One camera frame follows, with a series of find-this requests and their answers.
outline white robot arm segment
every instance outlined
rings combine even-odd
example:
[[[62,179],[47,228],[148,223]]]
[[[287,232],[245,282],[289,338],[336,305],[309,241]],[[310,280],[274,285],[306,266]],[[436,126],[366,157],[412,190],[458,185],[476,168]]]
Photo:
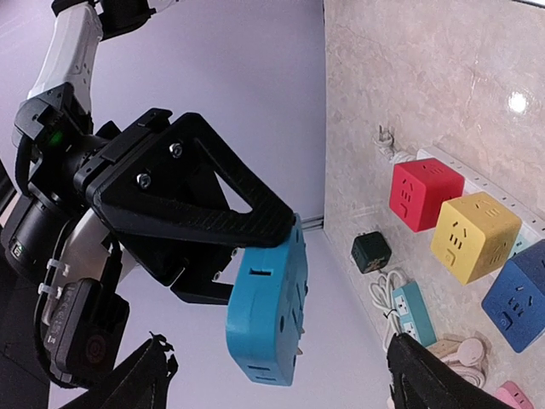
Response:
[[[90,113],[91,76],[103,35],[99,16],[93,6],[80,3],[60,12],[54,28],[42,71],[28,98],[70,83],[82,109]]]

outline mounted power strip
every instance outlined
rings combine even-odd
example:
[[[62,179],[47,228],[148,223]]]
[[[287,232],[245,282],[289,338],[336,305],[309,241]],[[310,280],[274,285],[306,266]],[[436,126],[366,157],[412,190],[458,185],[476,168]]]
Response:
[[[494,396],[514,409],[534,409],[534,405],[524,392],[520,390],[516,383],[511,381],[505,382]]]
[[[436,343],[437,338],[418,284],[412,282],[395,289],[392,291],[392,298],[403,332],[411,335],[424,347]]]
[[[545,239],[545,221],[542,218],[533,213],[513,196],[500,189],[496,184],[466,166],[458,159],[453,158],[438,147],[425,147],[420,149],[417,157],[419,159],[436,158],[450,166],[453,170],[466,178],[464,185],[465,194],[487,192],[490,196],[522,219],[522,228],[520,229],[519,237],[515,240],[515,244],[511,250],[511,256],[514,256],[538,241]]]

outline black cable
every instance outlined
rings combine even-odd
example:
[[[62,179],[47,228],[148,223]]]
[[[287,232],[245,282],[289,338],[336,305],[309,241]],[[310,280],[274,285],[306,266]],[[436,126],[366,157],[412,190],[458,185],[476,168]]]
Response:
[[[72,230],[76,226],[75,220],[70,220],[66,222],[62,230],[60,231],[59,238],[57,239],[57,242],[54,246],[53,250],[53,260],[59,260],[60,256],[62,255],[62,250],[64,248],[64,244],[66,243],[66,240],[72,233]],[[51,285],[53,281],[53,276],[55,273],[54,267],[49,267],[47,273],[45,274],[45,278],[43,280],[44,285]],[[55,385],[59,386],[63,389],[74,389],[76,387],[70,385],[69,383],[65,383],[60,381],[51,373],[50,367],[51,367],[51,360],[49,359],[47,352],[45,350],[45,347],[43,346],[43,338],[42,338],[42,315],[43,310],[45,308],[45,303],[47,302],[47,294],[45,292],[42,292],[40,294],[40,297],[37,300],[36,308],[34,309],[34,347],[36,349],[37,353],[37,361],[42,367],[43,372],[48,377],[48,379],[54,383]]]

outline green light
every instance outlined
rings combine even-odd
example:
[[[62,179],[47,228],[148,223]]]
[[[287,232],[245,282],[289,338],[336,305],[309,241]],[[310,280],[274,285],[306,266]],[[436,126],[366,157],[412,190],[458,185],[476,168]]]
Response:
[[[62,142],[62,132],[57,130],[53,136],[51,136],[51,139],[49,140],[49,146],[50,147],[58,147],[60,143]]]

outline red socket cube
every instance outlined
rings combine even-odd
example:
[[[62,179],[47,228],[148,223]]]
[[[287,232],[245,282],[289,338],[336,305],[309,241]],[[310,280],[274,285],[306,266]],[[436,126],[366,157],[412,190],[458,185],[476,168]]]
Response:
[[[441,205],[462,196],[463,184],[462,175],[435,158],[396,164],[390,209],[413,232],[434,228]]]

